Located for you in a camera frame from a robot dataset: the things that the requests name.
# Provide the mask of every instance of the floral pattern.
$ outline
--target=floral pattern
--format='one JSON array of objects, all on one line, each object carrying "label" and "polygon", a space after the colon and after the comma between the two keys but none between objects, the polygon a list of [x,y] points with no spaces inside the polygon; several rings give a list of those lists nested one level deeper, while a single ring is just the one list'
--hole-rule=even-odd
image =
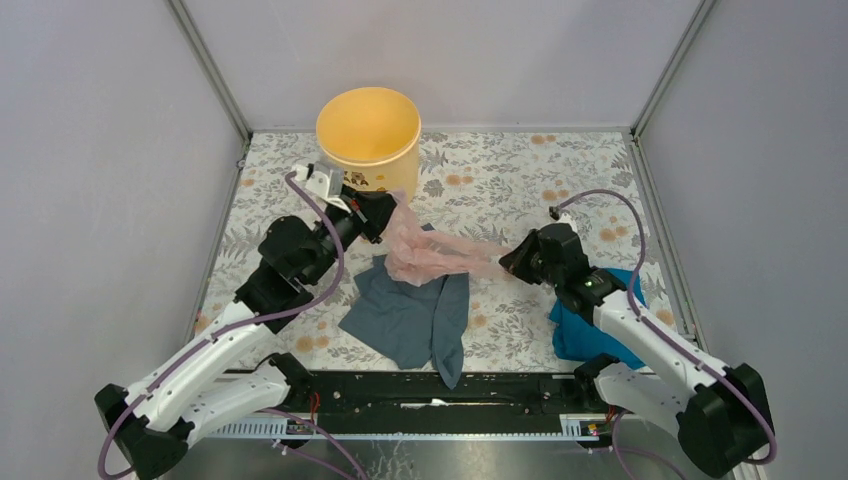
[{"label": "floral pattern", "polygon": [[[227,223],[197,330],[214,319],[256,268],[256,246],[277,217],[317,216],[283,182],[295,163],[321,158],[314,134],[258,133],[253,137]],[[592,188],[616,190],[641,202],[625,144],[618,133],[427,133],[421,139],[420,179],[411,202],[421,223],[436,229],[517,246],[533,228],[550,222],[548,206]],[[612,197],[593,196],[569,208],[593,264],[632,268],[638,254],[636,226]],[[673,324],[656,242],[649,236],[642,288],[649,308]],[[352,278],[370,268],[385,246],[356,241],[345,255],[339,289],[301,314],[273,340],[240,361],[253,368],[270,352],[292,352],[311,369],[396,370],[383,357],[338,327],[359,295]],[[313,292],[327,288],[331,269]],[[507,277],[473,278],[468,329],[463,335],[466,371],[571,371],[578,364],[556,358],[550,288]]]}]

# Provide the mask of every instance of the gray cloth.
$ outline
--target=gray cloth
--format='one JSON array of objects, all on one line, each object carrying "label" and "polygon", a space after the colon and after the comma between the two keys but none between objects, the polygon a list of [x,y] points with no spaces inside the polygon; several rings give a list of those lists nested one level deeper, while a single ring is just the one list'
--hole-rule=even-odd
[{"label": "gray cloth", "polygon": [[374,257],[374,268],[354,277],[360,297],[339,327],[401,369],[423,367],[432,357],[448,388],[456,387],[468,325],[468,274],[415,287],[392,280],[385,260]]}]

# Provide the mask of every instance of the yellow bucket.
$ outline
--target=yellow bucket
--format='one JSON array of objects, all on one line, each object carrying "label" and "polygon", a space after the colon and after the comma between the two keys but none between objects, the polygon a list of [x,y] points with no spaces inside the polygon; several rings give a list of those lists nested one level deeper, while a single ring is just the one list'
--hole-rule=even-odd
[{"label": "yellow bucket", "polygon": [[363,191],[418,186],[421,117],[412,100],[382,87],[350,90],[330,100],[315,124],[318,144],[345,169],[345,183]]}]

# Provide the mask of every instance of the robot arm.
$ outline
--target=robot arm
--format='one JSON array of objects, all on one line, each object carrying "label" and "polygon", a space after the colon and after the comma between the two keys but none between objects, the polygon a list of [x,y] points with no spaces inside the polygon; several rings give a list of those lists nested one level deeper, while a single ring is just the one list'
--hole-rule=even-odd
[{"label": "robot arm", "polygon": [[[296,166],[294,178],[327,204],[324,214],[345,250],[360,235],[372,243],[381,241],[396,205],[391,195],[344,186],[341,169],[325,163]],[[313,295],[304,285],[317,284],[337,256],[326,225],[319,222],[310,229],[295,216],[269,226],[259,253],[259,267],[202,333],[145,378],[126,389],[107,385],[95,396],[107,430],[130,410],[114,440],[139,478],[164,474],[219,427],[299,395],[298,382],[286,373],[294,372],[299,380],[300,372],[273,360],[245,378],[206,391],[241,355],[273,338],[297,314],[261,323],[250,320],[308,304]]]},{"label": "robot arm", "polygon": [[728,367],[647,309],[634,312],[626,286],[608,271],[589,265],[570,219],[555,209],[551,216],[556,223],[532,230],[500,264],[527,283],[551,285],[565,308],[615,337],[656,374],[638,374],[618,359],[601,355],[575,371],[586,394],[663,428],[679,440],[695,465],[716,478],[767,444],[766,433],[748,408],[709,371],[723,374],[773,429],[759,374],[746,364]]}]

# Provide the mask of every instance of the white wall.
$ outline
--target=white wall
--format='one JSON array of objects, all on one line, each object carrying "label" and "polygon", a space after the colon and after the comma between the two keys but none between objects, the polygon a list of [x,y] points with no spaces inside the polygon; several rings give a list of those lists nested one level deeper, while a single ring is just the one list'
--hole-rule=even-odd
[{"label": "white wall", "polygon": [[0,476],[96,476],[94,394],[183,340],[239,143],[165,2],[2,3]]},{"label": "white wall", "polygon": [[720,2],[644,137],[710,348],[765,377],[769,480],[848,478],[846,25]]},{"label": "white wall", "polygon": [[188,0],[254,129],[334,95],[408,94],[425,126],[628,126],[698,0]]}]

